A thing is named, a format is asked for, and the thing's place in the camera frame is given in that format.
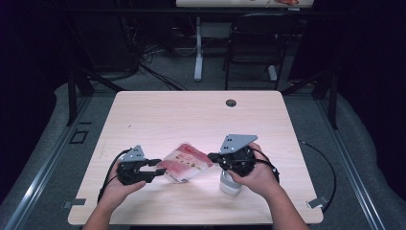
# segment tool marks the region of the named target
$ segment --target person's right hand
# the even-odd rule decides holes
[[[257,159],[267,161],[262,154],[256,151],[262,151],[259,145],[256,143],[250,143],[249,147],[254,150]],[[259,162],[257,162],[255,168],[244,177],[241,177],[232,171],[228,171],[228,173],[236,183],[247,186],[254,193],[261,196],[269,195],[269,193],[276,193],[281,189],[281,186],[275,178],[271,168]]]

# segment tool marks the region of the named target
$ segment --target hand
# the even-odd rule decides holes
[[[266,161],[266,158],[256,151],[262,151],[259,145],[256,143],[250,143],[248,146],[254,150],[257,159]],[[269,193],[272,192],[278,192],[281,189],[281,186],[275,178],[271,168],[262,163],[257,162],[255,168],[244,177],[241,177],[232,171],[228,171],[228,173],[236,183],[247,186],[254,193],[261,196],[269,195]]]
[[[123,183],[117,178],[117,169],[119,165],[120,162],[117,161],[113,166],[108,179],[114,179],[112,179],[105,187],[104,194],[98,204],[98,206],[111,212],[119,207],[128,195],[142,189],[147,184],[145,181],[140,181],[132,185],[123,185]]]

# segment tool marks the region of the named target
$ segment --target gray carpet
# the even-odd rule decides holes
[[[203,80],[193,80],[194,55],[180,56],[176,53],[159,52],[153,56],[147,65],[154,71],[171,76],[181,82],[189,90],[222,90],[224,72],[222,54],[216,49],[205,50]],[[285,78],[288,69],[283,72],[281,89],[288,87]],[[119,86],[128,90],[169,90],[163,83],[150,74],[142,71],[135,76],[115,81]],[[236,88],[246,84],[233,82]],[[96,94],[80,115],[77,131],[87,132],[82,144],[64,145],[60,158],[52,176],[46,182],[33,209],[22,222],[22,229],[78,229],[67,222],[70,209],[63,207],[65,201],[75,198],[87,164],[97,144],[99,135],[109,108],[114,100],[114,93],[105,86],[93,82]],[[304,88],[294,96],[284,97],[289,115],[297,137],[320,150],[331,162],[337,176],[336,194],[325,212],[325,219],[311,229],[371,229],[366,215],[354,192],[348,175],[343,168],[342,158],[327,124],[323,120],[324,112],[320,110],[319,102],[309,96],[311,86]],[[54,153],[59,137],[65,131],[68,121],[67,86],[61,86],[57,91],[57,105],[50,123],[38,142],[26,169],[16,181],[6,200],[0,206],[1,225],[4,229],[28,191],[36,174],[48,157]],[[80,101],[87,102],[80,95]],[[373,142],[359,118],[352,111],[345,99],[339,97],[337,123],[342,137],[356,169],[370,192],[376,211],[381,217],[386,229],[406,229],[406,204],[386,185],[385,179],[376,167],[376,156]],[[333,191],[332,171],[325,159],[314,149],[301,145],[312,182],[318,196],[330,197]],[[127,226],[112,226],[112,229],[127,229]]]

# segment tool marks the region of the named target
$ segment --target dark background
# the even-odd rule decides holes
[[[114,6],[107,0],[86,2],[100,4],[100,8]],[[357,8],[356,3],[315,2],[316,10],[358,9],[366,16],[356,23],[309,20],[290,79],[312,76],[328,68],[337,52],[345,54],[337,69],[339,93],[350,102],[370,132],[377,150],[378,167],[389,185],[406,199],[406,186],[402,183],[406,175],[403,166],[406,162],[406,103],[403,101],[406,33],[403,23],[406,20],[401,12],[404,8],[396,2],[369,2],[362,8]],[[82,65],[92,69],[96,63],[106,69],[127,70],[134,67],[134,57],[126,49],[118,20],[75,19],[86,41],[80,44],[60,15],[44,14],[40,10],[41,3],[19,0],[0,4],[0,198],[3,200],[50,119],[56,103],[55,89],[67,81],[72,67]],[[157,17],[150,23],[163,20],[165,17]],[[356,25],[353,33],[356,37],[351,37],[348,25]],[[159,40],[160,35],[155,32],[151,34]],[[344,53],[340,51],[343,35],[355,41]],[[96,53],[91,44],[104,49]],[[87,53],[81,49],[83,46],[88,46]]]

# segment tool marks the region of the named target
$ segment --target red and white package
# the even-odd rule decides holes
[[[185,143],[166,156],[157,165],[157,169],[167,169],[165,177],[169,181],[184,183],[212,165],[205,153]]]

